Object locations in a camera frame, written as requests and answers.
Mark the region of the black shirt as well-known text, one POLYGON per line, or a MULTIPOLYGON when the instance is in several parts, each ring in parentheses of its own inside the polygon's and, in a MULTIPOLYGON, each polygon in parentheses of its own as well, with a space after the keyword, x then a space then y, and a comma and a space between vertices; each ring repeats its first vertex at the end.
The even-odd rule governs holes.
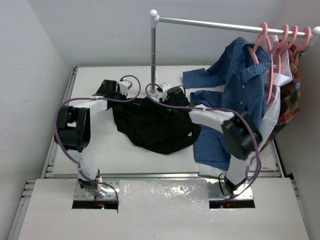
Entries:
POLYGON ((169 110, 149 98, 110 102, 117 130, 138 147, 170 155, 196 142, 201 127, 184 110, 169 110))

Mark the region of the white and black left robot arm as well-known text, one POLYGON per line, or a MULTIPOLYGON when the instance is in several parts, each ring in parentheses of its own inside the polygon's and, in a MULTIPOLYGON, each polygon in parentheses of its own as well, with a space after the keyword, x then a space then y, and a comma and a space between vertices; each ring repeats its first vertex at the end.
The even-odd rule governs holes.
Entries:
POLYGON ((77 165, 78 184, 95 200, 102 199, 116 189, 103 181, 88 149, 91 140, 91 118, 109 109, 108 100, 122 103, 127 100, 133 83, 103 80, 91 97, 78 97, 65 101, 54 116, 54 141, 65 155, 77 165))

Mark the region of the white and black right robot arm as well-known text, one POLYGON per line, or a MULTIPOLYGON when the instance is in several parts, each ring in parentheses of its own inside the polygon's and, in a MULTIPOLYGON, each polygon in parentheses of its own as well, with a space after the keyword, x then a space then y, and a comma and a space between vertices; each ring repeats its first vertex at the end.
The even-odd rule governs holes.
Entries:
POLYGON ((169 110, 187 112, 194 124, 208 127, 223 134, 231 155, 229 167, 224 175, 224 188, 227 195, 236 197, 235 191, 248 180, 248 173, 253 159, 260 168, 258 145, 263 138, 247 112, 240 113, 231 109, 210 108, 204 105, 190 105, 185 91, 180 86, 163 83, 156 87, 161 93, 158 102, 169 110))

